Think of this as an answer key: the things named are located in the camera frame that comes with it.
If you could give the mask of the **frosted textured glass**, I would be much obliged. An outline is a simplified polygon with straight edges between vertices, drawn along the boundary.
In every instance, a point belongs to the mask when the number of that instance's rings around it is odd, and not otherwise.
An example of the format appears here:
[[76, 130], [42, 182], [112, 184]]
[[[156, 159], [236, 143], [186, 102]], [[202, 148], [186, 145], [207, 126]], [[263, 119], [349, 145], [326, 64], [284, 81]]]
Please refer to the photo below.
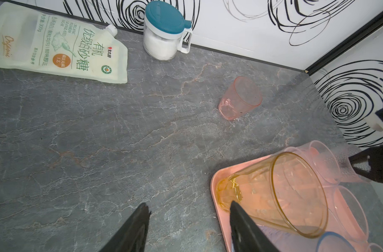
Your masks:
[[344, 143], [330, 149], [322, 142], [313, 140], [300, 147], [287, 147], [283, 151], [302, 157], [313, 168], [322, 186], [335, 186], [341, 182], [369, 182], [355, 172], [349, 161], [349, 157], [361, 152], [357, 146]]

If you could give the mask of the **pink small glass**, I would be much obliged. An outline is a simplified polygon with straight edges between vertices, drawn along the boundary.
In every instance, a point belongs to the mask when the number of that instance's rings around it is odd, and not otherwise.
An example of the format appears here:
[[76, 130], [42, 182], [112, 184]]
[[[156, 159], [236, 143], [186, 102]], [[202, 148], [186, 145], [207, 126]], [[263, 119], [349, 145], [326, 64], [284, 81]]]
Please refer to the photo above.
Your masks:
[[237, 77], [223, 95], [218, 109], [231, 121], [241, 117], [262, 103], [262, 94], [257, 84], [248, 77]]

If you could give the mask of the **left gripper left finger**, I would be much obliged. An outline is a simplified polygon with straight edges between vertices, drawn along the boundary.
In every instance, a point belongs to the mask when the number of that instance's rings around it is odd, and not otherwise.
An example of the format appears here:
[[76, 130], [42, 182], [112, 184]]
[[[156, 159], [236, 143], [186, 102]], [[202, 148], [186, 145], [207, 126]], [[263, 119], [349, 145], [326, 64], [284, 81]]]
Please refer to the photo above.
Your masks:
[[143, 252], [151, 211], [141, 203], [100, 252]]

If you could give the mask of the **pink tray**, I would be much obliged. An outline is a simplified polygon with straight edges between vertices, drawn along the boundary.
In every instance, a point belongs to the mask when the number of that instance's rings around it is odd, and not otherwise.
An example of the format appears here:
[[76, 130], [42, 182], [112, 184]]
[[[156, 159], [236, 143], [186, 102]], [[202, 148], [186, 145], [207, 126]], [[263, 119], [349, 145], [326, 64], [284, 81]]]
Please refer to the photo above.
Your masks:
[[344, 198], [345, 188], [326, 185], [312, 161], [319, 152], [281, 152], [219, 170], [211, 194], [227, 250], [232, 248], [230, 206], [237, 202], [259, 227], [314, 239], [331, 231], [354, 244], [368, 246], [368, 225], [354, 215], [356, 207]]

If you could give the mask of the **white cup teal lid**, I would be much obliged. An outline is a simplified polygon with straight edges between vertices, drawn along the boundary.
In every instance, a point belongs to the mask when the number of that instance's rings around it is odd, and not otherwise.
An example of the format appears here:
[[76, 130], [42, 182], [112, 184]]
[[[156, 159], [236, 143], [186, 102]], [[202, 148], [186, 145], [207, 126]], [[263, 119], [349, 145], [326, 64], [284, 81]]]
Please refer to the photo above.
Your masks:
[[146, 5], [143, 46], [150, 56], [168, 61], [177, 52], [189, 53], [191, 44], [183, 46], [188, 34], [193, 34], [192, 23], [184, 19], [178, 9], [162, 1], [151, 1]]

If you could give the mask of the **clear faceted glass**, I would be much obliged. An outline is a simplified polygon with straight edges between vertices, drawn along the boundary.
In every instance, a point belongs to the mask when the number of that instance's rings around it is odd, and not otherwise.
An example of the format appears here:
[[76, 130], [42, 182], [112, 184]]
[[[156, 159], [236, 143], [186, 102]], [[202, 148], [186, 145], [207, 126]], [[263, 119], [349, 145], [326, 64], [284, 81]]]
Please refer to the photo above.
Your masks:
[[365, 243], [369, 237], [366, 215], [355, 195], [346, 187], [324, 187], [328, 203], [327, 231], [335, 232], [348, 241]]

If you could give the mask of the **amber glass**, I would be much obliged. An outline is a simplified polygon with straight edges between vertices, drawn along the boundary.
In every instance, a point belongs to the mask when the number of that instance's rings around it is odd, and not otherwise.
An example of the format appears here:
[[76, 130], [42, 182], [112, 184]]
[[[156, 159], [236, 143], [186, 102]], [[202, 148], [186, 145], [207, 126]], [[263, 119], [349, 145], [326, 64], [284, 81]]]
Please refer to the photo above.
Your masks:
[[318, 176], [292, 152], [271, 155], [220, 180], [215, 196], [224, 211], [236, 201], [256, 224], [306, 238], [321, 236], [328, 223]]

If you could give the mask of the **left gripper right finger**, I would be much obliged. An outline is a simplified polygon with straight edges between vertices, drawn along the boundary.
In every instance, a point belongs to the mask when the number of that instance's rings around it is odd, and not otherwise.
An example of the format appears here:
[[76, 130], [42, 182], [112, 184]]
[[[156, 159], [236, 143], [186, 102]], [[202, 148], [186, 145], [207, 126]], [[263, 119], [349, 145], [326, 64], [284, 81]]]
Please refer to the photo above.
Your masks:
[[278, 252], [236, 201], [232, 201], [230, 206], [230, 227], [235, 252]]

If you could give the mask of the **organic sugar pouch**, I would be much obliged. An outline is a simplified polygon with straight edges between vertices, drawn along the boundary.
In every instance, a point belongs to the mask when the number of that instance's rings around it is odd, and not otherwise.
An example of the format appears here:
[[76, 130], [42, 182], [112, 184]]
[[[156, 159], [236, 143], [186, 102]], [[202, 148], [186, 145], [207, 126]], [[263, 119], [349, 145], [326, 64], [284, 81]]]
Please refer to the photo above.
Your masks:
[[0, 6], [0, 68], [127, 83], [128, 49], [114, 25], [44, 14], [12, 3]]

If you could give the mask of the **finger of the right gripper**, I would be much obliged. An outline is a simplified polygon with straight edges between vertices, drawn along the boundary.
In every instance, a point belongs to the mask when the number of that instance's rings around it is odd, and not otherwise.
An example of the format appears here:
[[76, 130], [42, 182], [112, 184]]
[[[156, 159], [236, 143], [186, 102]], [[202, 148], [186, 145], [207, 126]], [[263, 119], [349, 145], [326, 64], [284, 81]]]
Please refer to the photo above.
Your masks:
[[349, 162], [358, 175], [383, 184], [383, 144], [350, 156]]

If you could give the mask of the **blue glass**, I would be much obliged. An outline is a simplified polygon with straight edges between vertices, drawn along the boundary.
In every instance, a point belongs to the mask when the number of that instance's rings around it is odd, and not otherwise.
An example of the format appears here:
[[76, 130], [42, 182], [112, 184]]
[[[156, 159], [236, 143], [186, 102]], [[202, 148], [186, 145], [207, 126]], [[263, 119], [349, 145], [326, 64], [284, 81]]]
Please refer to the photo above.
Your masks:
[[341, 235], [325, 232], [317, 242], [316, 252], [356, 252], [356, 250]]

